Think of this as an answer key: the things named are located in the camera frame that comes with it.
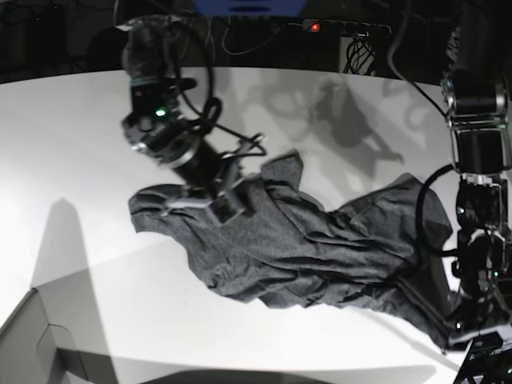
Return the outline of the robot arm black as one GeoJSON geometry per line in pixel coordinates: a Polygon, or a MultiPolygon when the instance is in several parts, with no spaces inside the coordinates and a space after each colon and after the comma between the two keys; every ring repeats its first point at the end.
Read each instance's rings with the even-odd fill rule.
{"type": "Polygon", "coordinates": [[[177,33],[198,42],[187,25],[169,16],[150,15],[128,23],[124,67],[130,77],[131,111],[122,120],[123,133],[132,150],[172,169],[183,181],[165,197],[163,214],[180,209],[206,210],[220,222],[242,214],[246,204],[241,161],[266,155],[262,134],[247,137],[219,123],[222,102],[214,94],[215,76],[210,55],[201,51],[206,70],[203,107],[184,115],[180,103],[196,87],[182,76],[177,53],[177,33]]]}
{"type": "Polygon", "coordinates": [[[432,244],[425,232],[426,186],[415,207],[420,248],[437,258],[452,258],[453,276],[460,281],[459,304],[442,319],[451,350],[488,334],[511,338],[511,312],[498,286],[511,266],[505,176],[511,169],[506,80],[511,44],[505,40],[510,30],[510,2],[462,3],[458,55],[442,80],[442,116],[450,131],[452,161],[436,171],[437,176],[453,171],[459,177],[454,249],[432,244]]]}

